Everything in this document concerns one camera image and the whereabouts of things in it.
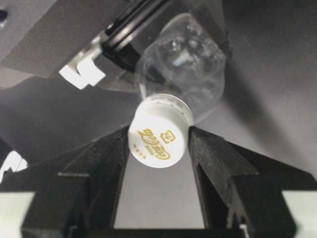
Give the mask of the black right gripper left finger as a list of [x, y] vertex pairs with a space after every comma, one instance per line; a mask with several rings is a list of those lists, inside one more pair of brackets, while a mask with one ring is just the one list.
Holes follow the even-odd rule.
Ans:
[[127, 158], [123, 127], [7, 174], [0, 184], [3, 238], [67, 238]]

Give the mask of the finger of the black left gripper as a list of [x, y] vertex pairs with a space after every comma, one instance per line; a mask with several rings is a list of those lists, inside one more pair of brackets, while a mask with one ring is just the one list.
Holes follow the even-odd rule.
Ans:
[[140, 53], [131, 41], [151, 24], [162, 6], [162, 0], [129, 1], [105, 31], [108, 39], [102, 43], [103, 55], [121, 69], [134, 72]]
[[192, 10], [194, 17], [207, 30], [213, 41], [225, 56], [232, 57], [232, 49], [221, 4], [196, 4]]

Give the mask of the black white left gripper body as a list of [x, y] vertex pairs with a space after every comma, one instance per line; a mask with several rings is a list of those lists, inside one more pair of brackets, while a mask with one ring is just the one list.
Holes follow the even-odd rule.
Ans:
[[0, 88], [48, 79], [105, 30], [129, 0], [2, 0]]

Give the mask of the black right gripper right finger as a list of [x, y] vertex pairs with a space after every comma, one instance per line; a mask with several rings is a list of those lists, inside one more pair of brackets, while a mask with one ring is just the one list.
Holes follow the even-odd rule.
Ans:
[[204, 226], [235, 237], [293, 238], [299, 233], [286, 192], [315, 192], [308, 172], [226, 141], [195, 126], [189, 129], [192, 161]]

